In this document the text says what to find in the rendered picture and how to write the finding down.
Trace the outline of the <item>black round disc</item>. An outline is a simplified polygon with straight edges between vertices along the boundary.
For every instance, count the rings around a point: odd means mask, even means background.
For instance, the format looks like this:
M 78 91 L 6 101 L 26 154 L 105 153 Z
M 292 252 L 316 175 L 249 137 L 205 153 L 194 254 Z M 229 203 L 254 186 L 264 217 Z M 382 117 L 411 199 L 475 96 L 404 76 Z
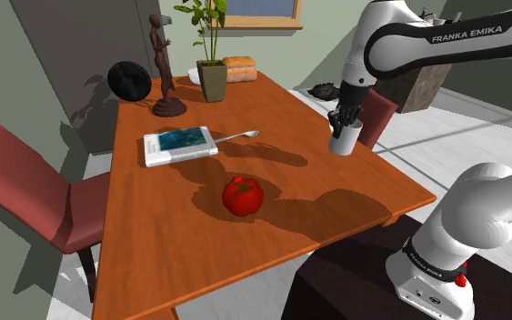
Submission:
M 115 63 L 107 73 L 110 90 L 120 99 L 138 102 L 151 92 L 152 81 L 149 73 L 139 64 L 131 61 Z

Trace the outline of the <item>grey door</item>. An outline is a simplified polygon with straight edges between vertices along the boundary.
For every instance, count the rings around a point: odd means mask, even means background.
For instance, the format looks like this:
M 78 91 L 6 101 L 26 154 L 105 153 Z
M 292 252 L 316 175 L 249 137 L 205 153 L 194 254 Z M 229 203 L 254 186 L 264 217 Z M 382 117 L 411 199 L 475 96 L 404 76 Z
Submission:
M 107 83 L 116 63 L 157 78 L 149 40 L 159 0 L 10 0 L 45 74 L 88 153 L 111 150 L 118 98 Z

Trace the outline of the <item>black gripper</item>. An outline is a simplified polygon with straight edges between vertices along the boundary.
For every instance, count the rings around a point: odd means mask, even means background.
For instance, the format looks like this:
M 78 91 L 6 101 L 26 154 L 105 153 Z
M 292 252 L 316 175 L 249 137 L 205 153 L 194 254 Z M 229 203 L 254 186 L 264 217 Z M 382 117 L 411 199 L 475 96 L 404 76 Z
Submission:
M 338 95 L 338 105 L 334 110 L 328 112 L 328 120 L 329 124 L 333 127 L 332 136 L 335 139 L 338 139 L 342 133 L 343 127 L 347 125 L 352 125 L 362 111 L 362 107 L 360 106 L 364 101 L 367 93 L 369 91 L 368 86 L 356 86 L 347 83 L 346 81 L 342 81 L 339 89 Z M 348 107 L 351 107 L 351 111 L 348 115 Z

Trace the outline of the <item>green plant in olive pot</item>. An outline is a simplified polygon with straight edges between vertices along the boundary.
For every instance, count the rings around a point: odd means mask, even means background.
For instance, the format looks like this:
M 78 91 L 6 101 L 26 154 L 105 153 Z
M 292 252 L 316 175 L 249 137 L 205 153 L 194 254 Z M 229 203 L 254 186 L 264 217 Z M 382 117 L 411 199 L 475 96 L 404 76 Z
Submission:
M 226 93 L 226 64 L 216 57 L 219 30 L 226 23 L 226 0 L 182 0 L 178 12 L 191 15 L 191 24 L 200 37 L 193 46 L 201 46 L 205 59 L 196 62 L 203 96 L 208 103 L 221 102 Z

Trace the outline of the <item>dark brown human figurine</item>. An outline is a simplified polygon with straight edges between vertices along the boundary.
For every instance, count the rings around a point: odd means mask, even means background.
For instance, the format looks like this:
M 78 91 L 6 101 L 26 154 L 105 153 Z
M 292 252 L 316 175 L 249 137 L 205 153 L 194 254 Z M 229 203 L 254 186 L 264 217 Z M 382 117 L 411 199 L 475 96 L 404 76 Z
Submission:
M 151 31 L 149 34 L 152 47 L 155 52 L 155 64 L 161 77 L 162 98 L 154 105 L 152 112 L 160 117 L 175 117 L 186 112 L 186 105 L 176 97 L 169 96 L 169 90 L 175 91 L 173 76 L 170 66 L 166 61 L 164 49 L 171 44 L 169 40 L 162 40 L 158 34 L 161 27 L 160 19 L 157 15 L 149 16 Z

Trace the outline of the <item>red chair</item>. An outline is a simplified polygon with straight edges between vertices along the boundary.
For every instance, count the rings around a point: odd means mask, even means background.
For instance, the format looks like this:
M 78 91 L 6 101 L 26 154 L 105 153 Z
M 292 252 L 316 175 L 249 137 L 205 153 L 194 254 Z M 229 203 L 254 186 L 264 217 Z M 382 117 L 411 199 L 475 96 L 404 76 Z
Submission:
M 65 255 L 79 256 L 95 298 L 91 247 L 103 239 L 110 174 L 71 184 L 0 125 L 0 206 Z
M 358 120 L 362 123 L 362 129 L 357 141 L 372 149 L 397 110 L 397 105 L 369 89 L 361 107 Z

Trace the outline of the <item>brown bread loaf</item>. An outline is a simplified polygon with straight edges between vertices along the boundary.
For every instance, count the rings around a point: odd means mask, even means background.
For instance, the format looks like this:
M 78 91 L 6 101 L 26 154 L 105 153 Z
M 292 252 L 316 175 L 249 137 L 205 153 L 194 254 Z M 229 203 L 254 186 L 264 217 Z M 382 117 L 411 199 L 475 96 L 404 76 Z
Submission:
M 240 83 L 255 81 L 257 77 L 256 62 L 250 56 L 229 56 L 222 59 L 226 65 L 226 81 Z

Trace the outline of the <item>orange wooden table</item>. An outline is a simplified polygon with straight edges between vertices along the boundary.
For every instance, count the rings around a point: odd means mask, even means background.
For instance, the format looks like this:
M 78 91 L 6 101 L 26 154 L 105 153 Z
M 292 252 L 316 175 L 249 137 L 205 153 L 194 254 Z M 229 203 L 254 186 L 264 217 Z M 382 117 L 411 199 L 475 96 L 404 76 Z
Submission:
M 327 120 L 266 75 L 231 84 L 219 103 L 176 79 L 183 115 L 151 112 L 157 90 L 118 109 L 93 320 L 174 320 L 187 301 L 435 201 L 371 149 L 328 149 Z M 257 130 L 217 155 L 146 167 L 143 136 L 204 125 L 219 136 Z M 223 205 L 235 177 L 257 180 L 247 216 Z

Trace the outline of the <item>red tomato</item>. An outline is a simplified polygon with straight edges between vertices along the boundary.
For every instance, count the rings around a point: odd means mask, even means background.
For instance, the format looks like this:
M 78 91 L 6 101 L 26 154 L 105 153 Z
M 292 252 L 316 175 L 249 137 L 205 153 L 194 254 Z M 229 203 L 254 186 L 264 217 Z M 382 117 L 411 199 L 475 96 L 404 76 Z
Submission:
M 257 180 L 235 176 L 222 194 L 224 207 L 233 215 L 247 216 L 258 211 L 263 204 L 264 192 Z

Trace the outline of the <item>brown stone block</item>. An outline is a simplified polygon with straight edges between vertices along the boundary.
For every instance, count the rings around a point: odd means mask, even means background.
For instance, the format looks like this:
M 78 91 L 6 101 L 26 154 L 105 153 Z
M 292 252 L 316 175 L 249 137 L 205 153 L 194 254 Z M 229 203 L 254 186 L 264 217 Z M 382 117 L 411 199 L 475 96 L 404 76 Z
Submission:
M 424 66 L 392 79 L 378 79 L 373 89 L 395 103 L 399 114 L 425 110 L 435 99 L 451 66 Z

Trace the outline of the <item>white cup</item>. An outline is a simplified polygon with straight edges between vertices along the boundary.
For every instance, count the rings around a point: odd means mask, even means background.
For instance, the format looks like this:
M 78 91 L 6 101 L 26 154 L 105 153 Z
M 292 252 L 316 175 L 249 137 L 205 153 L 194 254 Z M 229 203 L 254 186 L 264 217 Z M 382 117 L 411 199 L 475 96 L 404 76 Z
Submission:
M 328 148 L 337 155 L 350 155 L 356 145 L 363 124 L 357 119 L 352 125 L 342 126 L 338 138 L 330 137 Z

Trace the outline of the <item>wooden framed window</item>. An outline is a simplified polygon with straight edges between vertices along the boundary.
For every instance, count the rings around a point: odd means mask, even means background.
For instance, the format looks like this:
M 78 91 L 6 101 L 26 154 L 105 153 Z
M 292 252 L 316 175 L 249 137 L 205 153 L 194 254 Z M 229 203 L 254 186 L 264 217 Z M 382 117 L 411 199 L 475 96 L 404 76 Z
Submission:
M 299 30 L 302 0 L 226 0 L 225 29 Z

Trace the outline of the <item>dark robot stand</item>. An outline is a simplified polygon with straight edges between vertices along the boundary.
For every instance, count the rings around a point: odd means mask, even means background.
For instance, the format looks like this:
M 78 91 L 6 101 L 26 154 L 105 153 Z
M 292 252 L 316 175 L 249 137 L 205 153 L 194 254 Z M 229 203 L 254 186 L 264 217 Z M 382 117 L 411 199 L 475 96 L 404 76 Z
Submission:
M 386 260 L 420 223 L 404 215 L 316 250 L 296 271 L 281 320 L 435 320 L 398 298 Z M 467 262 L 474 320 L 512 320 L 512 274 L 480 255 Z

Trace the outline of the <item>white book with blue cover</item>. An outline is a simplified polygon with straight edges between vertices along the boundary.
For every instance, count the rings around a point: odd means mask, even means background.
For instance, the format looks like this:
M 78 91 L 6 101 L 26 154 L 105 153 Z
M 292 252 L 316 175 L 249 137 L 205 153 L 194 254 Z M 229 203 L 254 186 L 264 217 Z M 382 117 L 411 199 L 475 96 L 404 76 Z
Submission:
M 206 126 L 144 135 L 147 167 L 217 155 L 218 148 Z

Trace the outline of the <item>dark leafy lump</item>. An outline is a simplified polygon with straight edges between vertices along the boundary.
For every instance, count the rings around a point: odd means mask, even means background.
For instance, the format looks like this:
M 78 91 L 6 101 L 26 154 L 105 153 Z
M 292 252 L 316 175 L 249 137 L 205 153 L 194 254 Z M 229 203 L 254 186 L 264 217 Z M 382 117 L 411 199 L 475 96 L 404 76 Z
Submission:
M 323 83 L 314 85 L 307 92 L 320 100 L 332 101 L 338 99 L 340 89 L 334 86 L 333 83 Z

